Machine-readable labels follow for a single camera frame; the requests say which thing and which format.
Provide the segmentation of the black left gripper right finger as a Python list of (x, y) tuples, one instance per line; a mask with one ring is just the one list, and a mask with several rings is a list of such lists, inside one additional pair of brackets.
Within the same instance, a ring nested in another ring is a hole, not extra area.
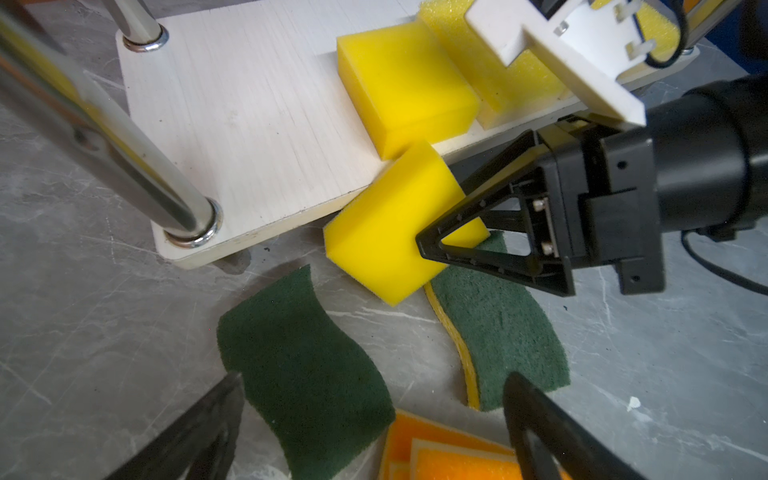
[(503, 410), (524, 479), (644, 478), (519, 372), (505, 381)]

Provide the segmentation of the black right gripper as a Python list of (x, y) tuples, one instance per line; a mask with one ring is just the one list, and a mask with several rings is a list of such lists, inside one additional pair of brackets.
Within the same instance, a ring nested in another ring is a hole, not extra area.
[(644, 127), (528, 130), (460, 182), (466, 197), (416, 235), (427, 260), (560, 297), (577, 269), (613, 266), (625, 295), (666, 285), (662, 237), (732, 240), (767, 214), (767, 78), (713, 82)]

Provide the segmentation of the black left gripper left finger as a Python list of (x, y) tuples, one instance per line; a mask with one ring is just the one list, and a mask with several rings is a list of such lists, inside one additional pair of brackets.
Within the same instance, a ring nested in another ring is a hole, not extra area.
[(245, 397), (227, 374), (110, 479), (224, 479), (235, 456)]

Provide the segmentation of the yellow sponge stack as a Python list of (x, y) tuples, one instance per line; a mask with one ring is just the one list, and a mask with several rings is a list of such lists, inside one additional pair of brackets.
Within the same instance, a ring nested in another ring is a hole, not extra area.
[(340, 36), (339, 77), (379, 157), (466, 133), (480, 99), (420, 20)]

